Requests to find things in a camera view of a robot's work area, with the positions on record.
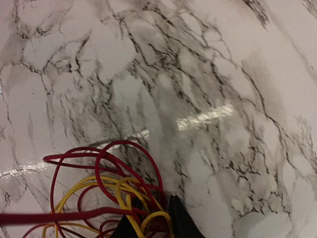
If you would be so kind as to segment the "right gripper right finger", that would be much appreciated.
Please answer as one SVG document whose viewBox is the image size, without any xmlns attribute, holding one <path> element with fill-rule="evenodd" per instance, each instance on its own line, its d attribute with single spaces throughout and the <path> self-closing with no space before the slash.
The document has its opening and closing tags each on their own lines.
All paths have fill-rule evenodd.
<svg viewBox="0 0 317 238">
<path fill-rule="evenodd" d="M 177 195 L 171 195 L 168 205 L 175 238 L 205 238 Z"/>
</svg>

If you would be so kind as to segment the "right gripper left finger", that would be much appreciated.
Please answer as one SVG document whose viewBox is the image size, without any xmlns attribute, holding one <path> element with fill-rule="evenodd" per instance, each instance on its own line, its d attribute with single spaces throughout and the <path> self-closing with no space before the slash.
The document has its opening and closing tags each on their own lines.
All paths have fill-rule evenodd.
<svg viewBox="0 0 317 238">
<path fill-rule="evenodd" d="M 137 197 L 131 200 L 132 208 L 143 211 L 143 204 Z M 126 216 L 123 216 L 118 223 L 116 229 L 112 233 L 113 238 L 138 238 L 137 233 Z"/>
</svg>

